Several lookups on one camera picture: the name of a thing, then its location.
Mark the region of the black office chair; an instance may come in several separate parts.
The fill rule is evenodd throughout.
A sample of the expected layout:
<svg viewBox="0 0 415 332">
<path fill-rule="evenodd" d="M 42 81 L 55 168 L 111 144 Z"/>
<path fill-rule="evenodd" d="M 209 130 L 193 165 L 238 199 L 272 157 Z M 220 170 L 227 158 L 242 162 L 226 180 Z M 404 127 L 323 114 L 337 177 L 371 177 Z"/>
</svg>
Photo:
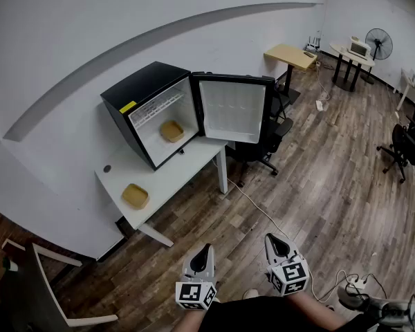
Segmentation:
<svg viewBox="0 0 415 332">
<path fill-rule="evenodd" d="M 415 123 L 411 122 L 407 127 L 396 124 L 392 131 L 392 144 L 389 145 L 389 149 L 377 146 L 376 150 L 384 151 L 393 158 L 392 163 L 382 172 L 386 174 L 394 164 L 397 164 L 402 176 L 399 183 L 403 184 L 406 181 L 404 167 L 408 164 L 415 166 Z"/>
<path fill-rule="evenodd" d="M 267 130 L 258 143 L 235 142 L 233 147 L 231 145 L 226 147 L 226 156 L 241 163 L 238 187 L 242 188 L 245 185 L 243 176 L 249 168 L 249 163 L 252 162 L 259 162 L 272 169 L 273 176 L 278 175 L 278 169 L 270 163 L 270 158 L 278 150 L 283 137 L 291 130 L 292 126 L 293 121 L 290 118 L 286 118 L 281 124 L 269 120 Z"/>
</svg>

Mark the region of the person's black shorts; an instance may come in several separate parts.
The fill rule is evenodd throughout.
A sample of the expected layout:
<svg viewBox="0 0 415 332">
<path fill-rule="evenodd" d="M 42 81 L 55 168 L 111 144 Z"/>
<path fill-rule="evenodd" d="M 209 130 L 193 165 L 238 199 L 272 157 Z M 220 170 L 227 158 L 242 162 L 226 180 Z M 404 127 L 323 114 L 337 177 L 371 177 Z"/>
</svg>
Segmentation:
<svg viewBox="0 0 415 332">
<path fill-rule="evenodd" d="M 367 332 L 359 315 L 336 331 L 314 325 L 285 297 L 259 296 L 211 305 L 198 332 Z"/>
</svg>

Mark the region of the tan tray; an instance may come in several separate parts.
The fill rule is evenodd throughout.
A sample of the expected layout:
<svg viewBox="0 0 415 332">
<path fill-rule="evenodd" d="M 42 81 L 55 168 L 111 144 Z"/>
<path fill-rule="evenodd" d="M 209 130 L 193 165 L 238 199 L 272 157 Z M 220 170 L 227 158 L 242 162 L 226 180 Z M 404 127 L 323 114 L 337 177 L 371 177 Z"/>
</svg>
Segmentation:
<svg viewBox="0 0 415 332">
<path fill-rule="evenodd" d="M 184 135 L 184 129 L 175 120 L 168 120 L 160 126 L 161 136 L 168 142 L 178 142 Z"/>
<path fill-rule="evenodd" d="M 149 202 L 149 193 L 142 187 L 130 183 L 122 192 L 122 199 L 135 210 L 142 210 Z"/>
</svg>

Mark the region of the grey table with white frame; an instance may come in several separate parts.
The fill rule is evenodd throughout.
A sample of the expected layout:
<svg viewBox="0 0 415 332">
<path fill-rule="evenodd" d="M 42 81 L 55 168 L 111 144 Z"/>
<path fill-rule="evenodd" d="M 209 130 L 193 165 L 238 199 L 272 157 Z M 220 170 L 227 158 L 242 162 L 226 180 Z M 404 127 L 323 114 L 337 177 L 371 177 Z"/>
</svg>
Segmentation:
<svg viewBox="0 0 415 332">
<path fill-rule="evenodd" d="M 68 318 L 63 312 L 44 272 L 40 257 L 69 266 L 82 262 L 36 243 L 26 247 L 6 239 L 1 249 L 14 261 L 19 270 L 5 270 L 0 280 L 0 300 L 16 332 L 74 332 L 75 328 L 106 324 L 118 320 L 117 315 Z"/>
</svg>

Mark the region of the white toaster oven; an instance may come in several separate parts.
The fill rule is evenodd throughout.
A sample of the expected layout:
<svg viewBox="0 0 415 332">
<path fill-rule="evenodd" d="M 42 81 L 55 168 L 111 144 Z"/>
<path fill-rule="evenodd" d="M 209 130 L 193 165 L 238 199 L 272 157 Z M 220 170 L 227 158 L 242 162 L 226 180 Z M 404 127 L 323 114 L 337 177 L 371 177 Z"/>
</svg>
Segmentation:
<svg viewBox="0 0 415 332">
<path fill-rule="evenodd" d="M 371 53 L 371 47 L 360 41 L 357 37 L 352 36 L 350 39 L 349 47 L 347 48 L 348 52 L 354 55 L 357 55 L 361 58 L 367 59 Z"/>
</svg>

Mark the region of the round white table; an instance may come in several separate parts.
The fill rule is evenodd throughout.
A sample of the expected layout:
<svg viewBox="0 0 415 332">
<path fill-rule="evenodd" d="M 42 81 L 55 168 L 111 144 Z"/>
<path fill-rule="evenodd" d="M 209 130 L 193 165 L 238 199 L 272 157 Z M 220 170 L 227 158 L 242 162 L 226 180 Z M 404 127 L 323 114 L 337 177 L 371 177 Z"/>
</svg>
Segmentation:
<svg viewBox="0 0 415 332">
<path fill-rule="evenodd" d="M 375 66 L 375 62 L 371 57 L 363 59 L 362 57 L 356 56 L 350 53 L 347 50 L 347 47 L 341 46 L 339 44 L 330 43 L 329 46 L 338 53 L 338 60 L 335 67 L 335 71 L 332 77 L 332 82 L 339 87 L 340 89 L 348 92 L 354 92 L 356 88 L 356 83 L 361 72 L 362 66 L 367 66 L 369 68 Z M 349 63 L 347 65 L 346 73 L 344 77 L 339 76 L 340 67 L 342 65 L 343 59 L 347 58 Z M 349 74 L 352 67 L 355 67 L 355 73 L 351 81 L 349 81 Z"/>
</svg>

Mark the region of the black mini fridge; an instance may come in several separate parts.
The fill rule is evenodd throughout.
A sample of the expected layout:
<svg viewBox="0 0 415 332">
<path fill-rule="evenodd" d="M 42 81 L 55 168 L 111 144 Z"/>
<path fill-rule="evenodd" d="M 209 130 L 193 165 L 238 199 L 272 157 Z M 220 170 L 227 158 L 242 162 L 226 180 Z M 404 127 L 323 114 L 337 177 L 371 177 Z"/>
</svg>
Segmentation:
<svg viewBox="0 0 415 332">
<path fill-rule="evenodd" d="M 268 127 L 274 85 L 272 77 L 191 72 L 155 61 L 101 98 L 128 145 L 157 170 L 195 136 L 258 143 Z M 178 142 L 160 134 L 168 120 L 184 129 Z"/>
</svg>

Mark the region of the person's right forearm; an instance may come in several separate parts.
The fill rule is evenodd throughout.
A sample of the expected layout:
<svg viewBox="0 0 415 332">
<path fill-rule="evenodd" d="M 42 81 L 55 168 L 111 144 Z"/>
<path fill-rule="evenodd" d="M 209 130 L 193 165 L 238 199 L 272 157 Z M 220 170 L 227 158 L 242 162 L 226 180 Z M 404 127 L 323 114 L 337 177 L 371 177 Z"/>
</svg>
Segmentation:
<svg viewBox="0 0 415 332">
<path fill-rule="evenodd" d="M 347 321 L 335 311 L 316 301 L 305 292 L 285 296 L 285 298 L 314 325 L 327 331 L 336 331 Z"/>
</svg>

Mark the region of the black standing fan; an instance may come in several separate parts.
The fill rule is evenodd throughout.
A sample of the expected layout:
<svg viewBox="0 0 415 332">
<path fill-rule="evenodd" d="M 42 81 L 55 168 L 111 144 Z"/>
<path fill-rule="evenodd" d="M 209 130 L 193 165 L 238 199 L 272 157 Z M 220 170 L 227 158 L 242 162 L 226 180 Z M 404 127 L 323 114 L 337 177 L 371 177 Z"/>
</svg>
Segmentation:
<svg viewBox="0 0 415 332">
<path fill-rule="evenodd" d="M 380 28 L 371 29 L 365 37 L 365 43 L 371 47 L 370 55 L 373 61 L 387 59 L 393 51 L 391 37 Z"/>
</svg>

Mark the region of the white router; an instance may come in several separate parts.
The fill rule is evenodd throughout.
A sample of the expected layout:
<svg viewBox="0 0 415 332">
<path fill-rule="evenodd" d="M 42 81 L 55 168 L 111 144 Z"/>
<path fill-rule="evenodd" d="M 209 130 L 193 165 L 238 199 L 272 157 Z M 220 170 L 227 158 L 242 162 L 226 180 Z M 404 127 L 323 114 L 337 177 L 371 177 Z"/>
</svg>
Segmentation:
<svg viewBox="0 0 415 332">
<path fill-rule="evenodd" d="M 318 53 L 318 52 L 320 52 L 320 42 L 321 42 L 320 37 L 309 36 L 308 41 L 307 41 L 307 43 L 304 47 L 304 50 L 309 51 L 309 52 Z"/>
</svg>

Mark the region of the person's left forearm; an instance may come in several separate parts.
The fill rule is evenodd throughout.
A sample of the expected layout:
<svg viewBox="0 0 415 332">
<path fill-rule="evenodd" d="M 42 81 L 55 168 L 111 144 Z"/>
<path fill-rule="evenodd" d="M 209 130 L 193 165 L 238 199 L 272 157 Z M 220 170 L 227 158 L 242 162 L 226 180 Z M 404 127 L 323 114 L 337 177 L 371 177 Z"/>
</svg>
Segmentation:
<svg viewBox="0 0 415 332">
<path fill-rule="evenodd" d="M 205 310 L 186 310 L 171 332 L 198 332 L 206 313 Z"/>
</svg>

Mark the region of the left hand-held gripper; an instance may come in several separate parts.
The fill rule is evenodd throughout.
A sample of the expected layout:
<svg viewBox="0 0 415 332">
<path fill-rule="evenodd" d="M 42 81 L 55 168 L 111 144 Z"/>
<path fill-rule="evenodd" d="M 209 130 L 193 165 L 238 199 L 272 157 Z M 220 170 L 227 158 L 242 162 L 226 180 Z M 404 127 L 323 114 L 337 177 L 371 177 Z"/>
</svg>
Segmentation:
<svg viewBox="0 0 415 332">
<path fill-rule="evenodd" d="M 197 273 L 203 273 L 205 276 L 215 274 L 215 253 L 210 243 L 191 250 L 184 261 L 184 275 Z M 200 278 L 188 279 L 175 284 L 175 301 L 185 310 L 207 311 L 216 294 L 215 284 Z"/>
</svg>

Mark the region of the light wooden desk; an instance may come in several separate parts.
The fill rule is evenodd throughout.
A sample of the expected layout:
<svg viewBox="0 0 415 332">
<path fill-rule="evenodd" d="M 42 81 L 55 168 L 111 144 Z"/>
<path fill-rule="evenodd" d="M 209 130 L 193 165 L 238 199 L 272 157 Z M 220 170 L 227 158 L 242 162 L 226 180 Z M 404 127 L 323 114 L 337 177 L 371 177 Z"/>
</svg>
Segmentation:
<svg viewBox="0 0 415 332">
<path fill-rule="evenodd" d="M 310 58 L 304 54 L 304 51 L 286 44 L 278 44 L 264 53 L 265 57 L 276 59 L 288 65 L 286 79 L 284 86 L 281 87 L 281 92 L 289 97 L 290 104 L 293 104 L 300 96 L 300 92 L 291 88 L 293 70 L 296 68 L 299 71 L 307 71 L 317 61 L 317 55 L 313 54 L 315 57 Z"/>
</svg>

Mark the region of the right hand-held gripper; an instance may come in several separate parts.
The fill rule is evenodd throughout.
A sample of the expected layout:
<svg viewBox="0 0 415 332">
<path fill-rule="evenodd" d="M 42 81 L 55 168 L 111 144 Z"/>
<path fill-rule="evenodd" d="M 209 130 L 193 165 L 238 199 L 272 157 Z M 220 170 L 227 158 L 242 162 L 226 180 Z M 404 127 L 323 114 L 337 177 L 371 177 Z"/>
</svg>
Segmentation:
<svg viewBox="0 0 415 332">
<path fill-rule="evenodd" d="M 310 280 L 308 264 L 290 239 L 276 234 L 265 236 L 269 282 L 280 295 L 304 291 Z"/>
</svg>

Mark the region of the small white desk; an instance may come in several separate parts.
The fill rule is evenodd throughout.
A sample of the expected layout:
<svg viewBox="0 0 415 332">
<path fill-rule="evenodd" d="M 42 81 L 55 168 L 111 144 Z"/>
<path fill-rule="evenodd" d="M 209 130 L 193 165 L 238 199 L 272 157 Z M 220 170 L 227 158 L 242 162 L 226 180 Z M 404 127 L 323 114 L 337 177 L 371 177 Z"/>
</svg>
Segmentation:
<svg viewBox="0 0 415 332">
<path fill-rule="evenodd" d="M 401 94 L 400 101 L 396 110 L 399 111 L 404 103 L 404 101 L 410 101 L 415 104 L 415 72 L 411 69 L 410 71 L 406 71 L 405 69 L 401 69 L 401 77 L 400 77 L 400 86 L 398 90 Z"/>
</svg>

